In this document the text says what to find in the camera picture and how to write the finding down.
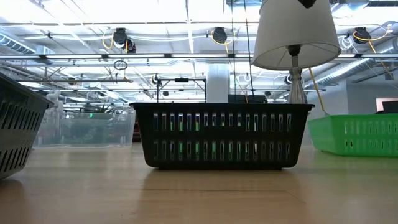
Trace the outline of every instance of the white pillar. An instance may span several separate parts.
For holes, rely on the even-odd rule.
[[[207,74],[207,103],[228,103],[229,65],[211,64]]]

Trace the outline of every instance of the black plastic basket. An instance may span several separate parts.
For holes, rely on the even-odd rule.
[[[132,103],[146,163],[163,169],[280,169],[299,157],[313,105]]]
[[[0,179],[24,168],[52,102],[0,75]]]

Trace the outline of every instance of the green plastic basket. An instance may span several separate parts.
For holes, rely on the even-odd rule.
[[[398,157],[398,114],[334,115],[308,125],[318,150],[341,156]]]

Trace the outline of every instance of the wooden table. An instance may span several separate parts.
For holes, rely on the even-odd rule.
[[[130,148],[36,149],[0,223],[398,223],[398,160],[303,148],[283,171],[158,171]]]

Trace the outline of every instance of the basket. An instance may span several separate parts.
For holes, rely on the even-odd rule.
[[[133,103],[146,163],[163,169],[280,169],[299,157],[313,105]]]
[[[326,116],[308,125],[318,150],[341,156],[398,157],[398,114]]]
[[[0,75],[0,179],[24,168],[51,101]]]

